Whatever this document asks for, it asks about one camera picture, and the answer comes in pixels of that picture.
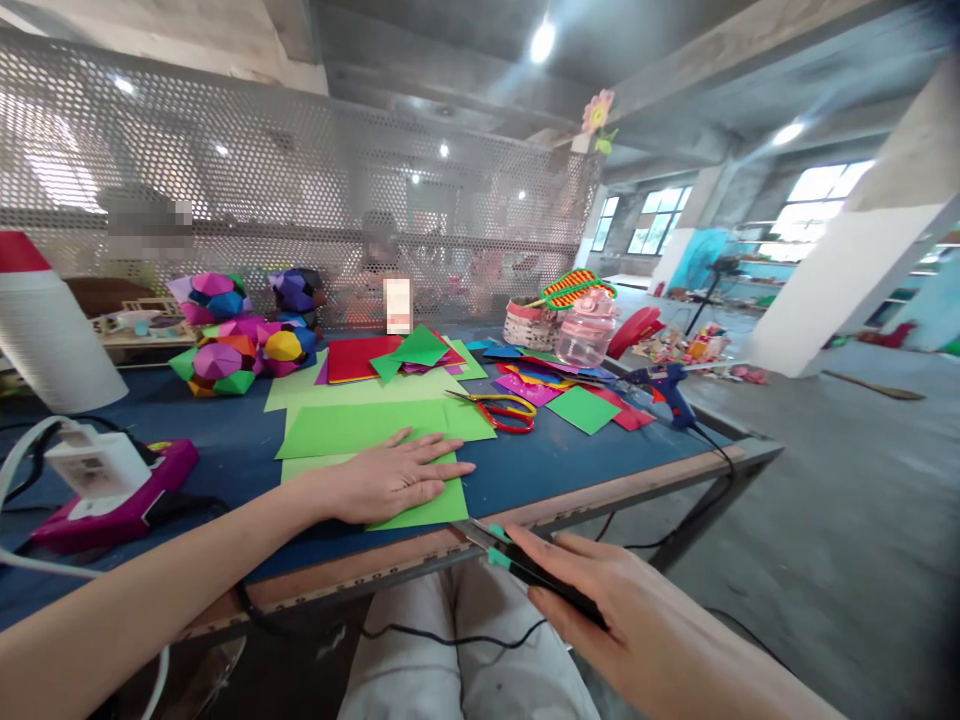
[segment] white pants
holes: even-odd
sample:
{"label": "white pants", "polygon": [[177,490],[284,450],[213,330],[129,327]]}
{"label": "white pants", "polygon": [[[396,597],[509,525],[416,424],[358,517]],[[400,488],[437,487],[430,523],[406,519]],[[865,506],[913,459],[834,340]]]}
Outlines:
{"label": "white pants", "polygon": [[[488,635],[516,642],[543,616],[524,586],[486,560],[461,563],[377,593],[365,627],[389,623],[442,638]],[[446,647],[389,631],[360,639],[340,720],[588,718],[597,709],[549,624],[516,650],[485,642]]]}

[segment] scissors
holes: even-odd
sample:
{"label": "scissors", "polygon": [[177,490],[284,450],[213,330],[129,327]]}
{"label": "scissors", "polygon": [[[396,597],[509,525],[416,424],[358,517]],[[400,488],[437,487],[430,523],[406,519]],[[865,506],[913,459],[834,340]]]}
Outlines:
{"label": "scissors", "polygon": [[535,563],[529,555],[520,549],[519,545],[514,544],[513,540],[499,525],[487,527],[473,518],[450,524],[469,542],[486,550],[487,560],[491,565],[499,565],[505,568],[511,575],[531,587],[544,587],[552,590],[598,627],[607,629],[607,623],[593,600],[572,585],[558,580]]}
{"label": "scissors", "polygon": [[[537,414],[537,409],[523,398],[519,398],[516,395],[464,395],[463,393],[453,392],[453,390],[447,390],[447,392],[451,395],[456,395],[462,400],[472,402],[479,407],[480,412],[483,413],[484,417],[486,417],[487,420],[490,421],[490,424],[497,430],[516,433],[517,435],[526,435],[528,432],[533,431],[533,418]],[[507,405],[509,402],[523,406],[526,408],[526,411],[522,408],[510,407]],[[522,424],[506,425],[493,417],[494,415],[514,418]]]}

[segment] ceiling light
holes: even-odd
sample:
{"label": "ceiling light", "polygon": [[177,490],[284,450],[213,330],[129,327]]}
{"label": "ceiling light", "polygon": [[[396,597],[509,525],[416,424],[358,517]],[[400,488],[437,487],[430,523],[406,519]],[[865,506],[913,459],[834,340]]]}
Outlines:
{"label": "ceiling light", "polygon": [[543,22],[533,34],[533,40],[530,43],[530,59],[535,63],[542,63],[550,56],[553,50],[553,40],[556,37],[557,29],[550,19],[544,15]]}
{"label": "ceiling light", "polygon": [[125,92],[127,95],[133,95],[136,90],[136,88],[133,87],[132,82],[126,78],[120,77],[119,75],[114,76],[113,84],[117,86],[118,90]]}
{"label": "ceiling light", "polygon": [[796,140],[803,131],[803,123],[791,123],[774,135],[772,142],[774,145],[786,145],[791,140]]}

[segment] perforated metal panel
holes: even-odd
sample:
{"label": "perforated metal panel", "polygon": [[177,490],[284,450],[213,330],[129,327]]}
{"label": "perforated metal panel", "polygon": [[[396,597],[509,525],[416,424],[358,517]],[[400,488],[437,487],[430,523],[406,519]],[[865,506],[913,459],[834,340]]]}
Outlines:
{"label": "perforated metal panel", "polygon": [[313,267],[324,327],[489,322],[570,269],[597,156],[549,151],[20,33],[0,32],[0,224],[64,276],[163,281]]}

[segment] woven basket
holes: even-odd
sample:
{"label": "woven basket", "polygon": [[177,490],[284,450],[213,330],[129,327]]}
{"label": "woven basket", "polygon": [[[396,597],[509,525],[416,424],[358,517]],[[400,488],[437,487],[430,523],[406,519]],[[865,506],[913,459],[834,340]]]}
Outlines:
{"label": "woven basket", "polygon": [[511,345],[523,345],[531,350],[553,352],[560,335],[559,314],[545,306],[528,308],[538,297],[516,297],[507,305],[507,319],[503,324],[503,339]]}

